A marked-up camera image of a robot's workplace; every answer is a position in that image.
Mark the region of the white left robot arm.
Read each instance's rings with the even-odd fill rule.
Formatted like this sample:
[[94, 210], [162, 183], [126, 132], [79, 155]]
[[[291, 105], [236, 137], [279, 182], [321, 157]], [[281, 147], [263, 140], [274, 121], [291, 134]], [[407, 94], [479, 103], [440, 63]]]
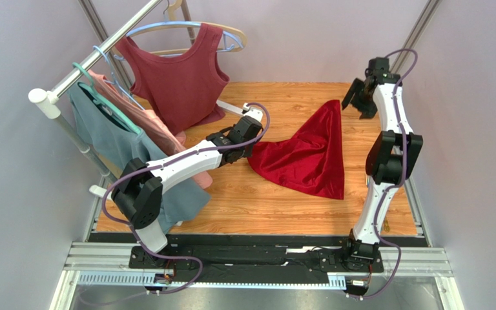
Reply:
[[111, 199], [146, 253], [158, 256], [168, 239], [157, 220], [163, 195], [181, 182], [251, 156], [263, 138], [271, 118], [259, 103], [246, 103], [240, 119], [231, 127], [208, 135], [199, 144], [157, 161], [134, 158], [122, 176], [104, 193]]

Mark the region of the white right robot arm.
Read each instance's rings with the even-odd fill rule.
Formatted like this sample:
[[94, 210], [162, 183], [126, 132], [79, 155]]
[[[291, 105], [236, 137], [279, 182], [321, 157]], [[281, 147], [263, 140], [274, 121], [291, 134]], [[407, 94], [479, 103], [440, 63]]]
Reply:
[[423, 146], [412, 131], [402, 103], [402, 77], [390, 71], [389, 59], [370, 59], [364, 79], [354, 79], [342, 108], [355, 107], [362, 119], [379, 116], [380, 133], [366, 158], [367, 195], [362, 214], [352, 228], [343, 261], [372, 264], [378, 258], [380, 233], [389, 205], [410, 177]]

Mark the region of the red cloth napkin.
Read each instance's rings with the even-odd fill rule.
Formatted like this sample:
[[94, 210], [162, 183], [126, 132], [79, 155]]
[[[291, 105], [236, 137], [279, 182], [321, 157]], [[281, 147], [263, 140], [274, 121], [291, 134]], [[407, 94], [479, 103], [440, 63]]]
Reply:
[[259, 142], [248, 158], [264, 179], [304, 194], [344, 199], [341, 104], [325, 102], [283, 141]]

